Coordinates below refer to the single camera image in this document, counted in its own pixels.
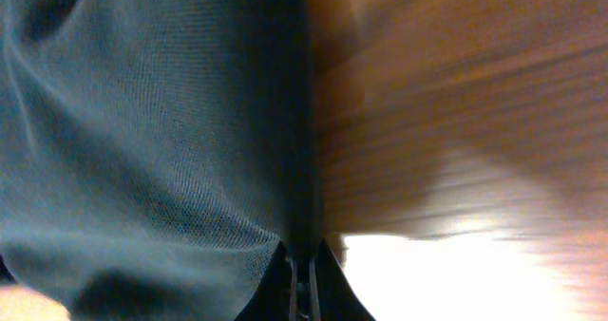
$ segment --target dark blue fabric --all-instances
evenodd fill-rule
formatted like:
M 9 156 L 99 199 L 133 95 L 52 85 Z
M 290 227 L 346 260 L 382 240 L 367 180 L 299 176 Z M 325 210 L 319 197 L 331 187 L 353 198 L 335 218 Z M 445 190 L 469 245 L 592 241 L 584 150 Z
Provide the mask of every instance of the dark blue fabric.
M 320 237 L 304 0 L 3 0 L 0 255 L 74 320 L 234 320 Z

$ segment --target wooden floor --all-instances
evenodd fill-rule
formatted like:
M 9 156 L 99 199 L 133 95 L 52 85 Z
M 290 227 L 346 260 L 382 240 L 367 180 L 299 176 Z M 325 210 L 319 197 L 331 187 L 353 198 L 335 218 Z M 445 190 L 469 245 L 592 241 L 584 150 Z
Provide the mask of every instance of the wooden floor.
M 554 273 L 549 283 L 570 304 L 564 320 L 608 320 L 608 0 L 310 6 L 326 231 L 335 250 L 345 248 L 338 236 L 352 234 L 428 246 L 475 235 L 489 248 L 469 247 L 467 266 L 515 247 L 512 256 L 536 263 L 530 270 Z M 367 274 L 350 274 L 387 268 L 378 249 L 392 238 L 356 239 L 351 258 L 363 260 L 365 246 L 369 255 L 353 265 Z M 399 251 L 418 254 L 384 247 L 392 260 Z M 454 258 L 439 258 L 445 264 L 435 270 L 449 271 Z M 386 290 L 396 275 L 411 276 L 413 261 L 385 276 Z M 376 283 L 355 288 L 386 298 Z M 520 293 L 533 288 L 521 283 Z M 402 307 L 422 301 L 410 302 Z M 548 315 L 556 306 L 528 307 L 535 313 L 519 319 L 555 319 Z M 505 299 L 503 308 L 524 307 Z

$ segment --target black pointed object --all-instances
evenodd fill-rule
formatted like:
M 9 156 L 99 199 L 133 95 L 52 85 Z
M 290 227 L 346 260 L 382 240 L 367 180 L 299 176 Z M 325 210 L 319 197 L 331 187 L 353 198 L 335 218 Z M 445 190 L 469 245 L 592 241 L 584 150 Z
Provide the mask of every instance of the black pointed object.
M 373 321 L 354 295 L 325 240 L 309 265 L 288 257 L 283 243 L 237 321 Z

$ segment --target cloth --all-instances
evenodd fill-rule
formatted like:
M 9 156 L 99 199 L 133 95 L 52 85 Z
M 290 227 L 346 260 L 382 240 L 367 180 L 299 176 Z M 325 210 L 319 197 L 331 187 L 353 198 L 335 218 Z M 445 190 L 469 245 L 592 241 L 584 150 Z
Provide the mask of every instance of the cloth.
M 234 320 L 320 239 L 304 0 L 2 0 L 0 255 L 74 320 Z

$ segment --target garment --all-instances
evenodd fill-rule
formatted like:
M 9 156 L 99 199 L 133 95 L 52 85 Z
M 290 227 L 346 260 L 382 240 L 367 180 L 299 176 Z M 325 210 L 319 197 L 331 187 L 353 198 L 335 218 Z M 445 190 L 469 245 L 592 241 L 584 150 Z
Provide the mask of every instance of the garment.
M 304 0 L 2 5 L 0 255 L 17 282 L 74 320 L 234 320 L 280 240 L 312 255 Z

